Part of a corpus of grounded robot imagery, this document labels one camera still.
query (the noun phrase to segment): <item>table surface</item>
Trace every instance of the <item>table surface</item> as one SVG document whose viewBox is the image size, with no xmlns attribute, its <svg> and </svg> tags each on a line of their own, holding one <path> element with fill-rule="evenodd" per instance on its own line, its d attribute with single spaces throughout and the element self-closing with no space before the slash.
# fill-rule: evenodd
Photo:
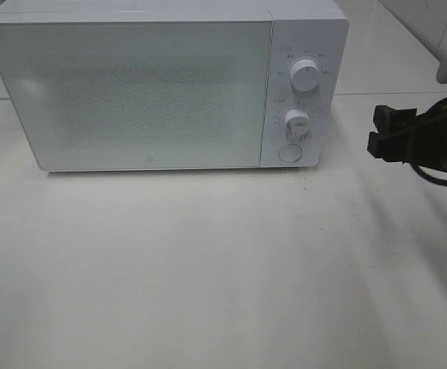
<svg viewBox="0 0 447 369">
<path fill-rule="evenodd" d="M 342 72 L 309 169 L 47 174 L 0 101 L 0 369 L 447 367 L 447 188 L 365 150 L 447 96 L 411 58 Z"/>
</svg>

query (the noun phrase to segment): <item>timer knob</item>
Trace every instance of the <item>timer knob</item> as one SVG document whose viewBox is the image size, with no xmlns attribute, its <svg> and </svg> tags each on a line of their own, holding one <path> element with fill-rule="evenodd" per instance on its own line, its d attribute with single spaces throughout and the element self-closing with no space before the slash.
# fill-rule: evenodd
<svg viewBox="0 0 447 369">
<path fill-rule="evenodd" d="M 290 138 L 302 138 L 310 130 L 310 118 L 305 110 L 293 109 L 285 114 L 286 135 Z"/>
<path fill-rule="evenodd" d="M 316 61 L 305 58 L 296 61 L 290 68 L 290 81 L 295 90 L 306 92 L 319 84 L 321 67 Z"/>
</svg>

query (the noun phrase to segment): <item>power level knob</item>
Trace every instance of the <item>power level knob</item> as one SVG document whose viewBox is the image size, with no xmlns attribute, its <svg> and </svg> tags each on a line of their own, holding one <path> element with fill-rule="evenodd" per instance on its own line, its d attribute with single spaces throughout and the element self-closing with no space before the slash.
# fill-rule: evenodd
<svg viewBox="0 0 447 369">
<path fill-rule="evenodd" d="M 285 114 L 285 130 L 289 138 L 302 138 L 310 130 L 310 118 L 305 110 L 293 109 Z"/>
<path fill-rule="evenodd" d="M 310 91 L 319 84 L 321 67 L 316 61 L 305 58 L 296 61 L 290 68 L 290 81 L 295 90 Z"/>
</svg>

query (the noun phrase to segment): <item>white microwave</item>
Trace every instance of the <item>white microwave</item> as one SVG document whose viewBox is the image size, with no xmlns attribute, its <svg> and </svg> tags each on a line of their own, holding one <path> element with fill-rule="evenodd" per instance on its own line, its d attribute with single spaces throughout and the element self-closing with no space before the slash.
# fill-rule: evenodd
<svg viewBox="0 0 447 369">
<path fill-rule="evenodd" d="M 7 0 L 0 74 L 46 171 L 317 165 L 333 0 Z"/>
</svg>

